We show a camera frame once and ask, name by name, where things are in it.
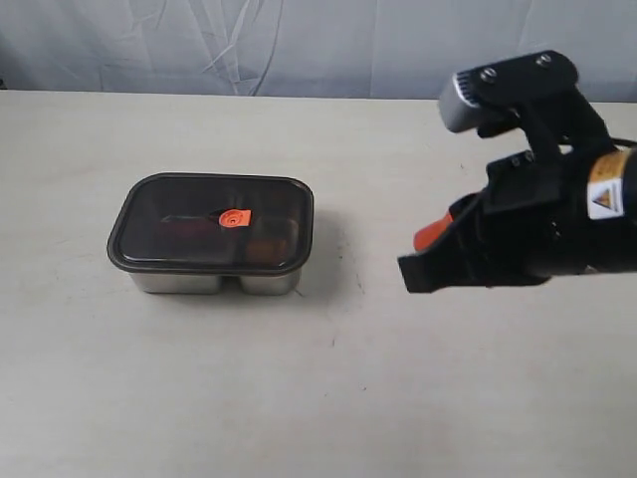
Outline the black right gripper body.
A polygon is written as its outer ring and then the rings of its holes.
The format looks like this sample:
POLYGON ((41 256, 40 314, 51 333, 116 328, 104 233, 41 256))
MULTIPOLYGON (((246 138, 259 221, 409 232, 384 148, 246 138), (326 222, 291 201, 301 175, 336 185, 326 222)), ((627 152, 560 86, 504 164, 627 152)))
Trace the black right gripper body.
POLYGON ((408 292, 537 286, 587 269, 585 183, 594 160, 614 149, 606 125, 581 94, 515 111, 531 156, 489 163, 487 185, 450 206, 446 231, 399 258, 408 292))

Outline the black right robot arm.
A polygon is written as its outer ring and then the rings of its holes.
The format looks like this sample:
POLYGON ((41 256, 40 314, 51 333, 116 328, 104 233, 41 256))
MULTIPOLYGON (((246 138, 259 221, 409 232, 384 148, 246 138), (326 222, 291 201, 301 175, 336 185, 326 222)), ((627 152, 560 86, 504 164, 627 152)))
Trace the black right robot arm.
POLYGON ((415 234, 398 260, 408 292, 635 271, 635 144, 577 93, 514 106, 508 121, 528 149, 489 163, 481 190, 415 234))

